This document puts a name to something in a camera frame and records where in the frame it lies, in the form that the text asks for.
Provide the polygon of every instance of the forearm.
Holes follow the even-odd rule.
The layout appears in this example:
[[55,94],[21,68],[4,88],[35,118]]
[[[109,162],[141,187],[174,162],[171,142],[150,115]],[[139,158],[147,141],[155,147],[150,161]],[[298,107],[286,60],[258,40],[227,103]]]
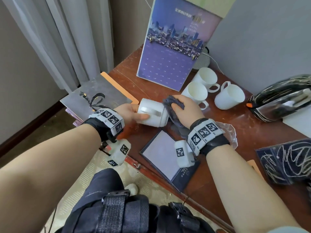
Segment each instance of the forearm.
[[[45,223],[100,143],[98,132],[84,124],[31,148],[0,169],[1,228],[10,227],[10,232],[37,231],[36,227]],[[16,219],[23,222],[11,222]],[[14,231],[12,227],[18,225],[23,229]]]
[[299,227],[280,197],[230,145],[214,148],[206,160],[236,232]]

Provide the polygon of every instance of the clear plastic bag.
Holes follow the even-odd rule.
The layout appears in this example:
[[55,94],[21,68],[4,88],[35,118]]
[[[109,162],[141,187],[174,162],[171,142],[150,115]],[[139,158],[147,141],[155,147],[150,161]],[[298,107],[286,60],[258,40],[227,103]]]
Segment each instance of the clear plastic bag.
[[230,142],[233,149],[238,147],[238,140],[236,138],[235,128],[231,124],[215,122],[221,129],[225,131],[224,136]]

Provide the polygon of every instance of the wall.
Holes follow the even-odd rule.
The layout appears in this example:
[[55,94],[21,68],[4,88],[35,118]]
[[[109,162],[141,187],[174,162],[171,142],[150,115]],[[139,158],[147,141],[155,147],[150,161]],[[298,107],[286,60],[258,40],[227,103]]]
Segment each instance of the wall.
[[[147,0],[152,7],[153,0]],[[145,0],[110,0],[115,65],[140,47],[146,36],[151,9]]]
[[0,144],[66,95],[0,0]]
[[311,0],[236,0],[208,43],[232,80],[257,93],[311,73]]

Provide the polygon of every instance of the sneaker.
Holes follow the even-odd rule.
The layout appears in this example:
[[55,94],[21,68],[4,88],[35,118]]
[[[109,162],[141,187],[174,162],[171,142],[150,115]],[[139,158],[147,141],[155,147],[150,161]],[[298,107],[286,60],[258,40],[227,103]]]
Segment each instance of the sneaker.
[[134,183],[127,185],[126,187],[124,187],[124,189],[128,189],[130,191],[130,196],[138,194],[138,186]]

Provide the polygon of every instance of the mug handle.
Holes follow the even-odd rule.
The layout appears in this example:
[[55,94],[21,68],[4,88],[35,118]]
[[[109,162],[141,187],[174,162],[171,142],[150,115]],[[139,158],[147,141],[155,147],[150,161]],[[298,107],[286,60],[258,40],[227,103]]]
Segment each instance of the mug handle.
[[217,91],[219,90],[219,88],[220,88],[220,85],[219,85],[218,83],[215,83],[215,84],[213,84],[212,86],[216,86],[217,89],[215,89],[215,90],[208,89],[208,90],[207,90],[208,92],[211,92],[211,93],[212,93],[212,92],[217,92]]
[[208,103],[206,101],[202,101],[201,103],[203,103],[205,105],[205,108],[200,108],[200,109],[205,110],[208,107]]
[[144,112],[146,114],[155,115],[157,117],[161,117],[162,116],[161,112],[159,112],[157,110],[154,110],[154,109],[147,108],[147,107],[140,108],[140,111]]
[[221,88],[220,88],[220,91],[222,92],[226,86],[226,84],[228,84],[228,86],[231,84],[230,81],[225,81],[222,85],[221,85]]

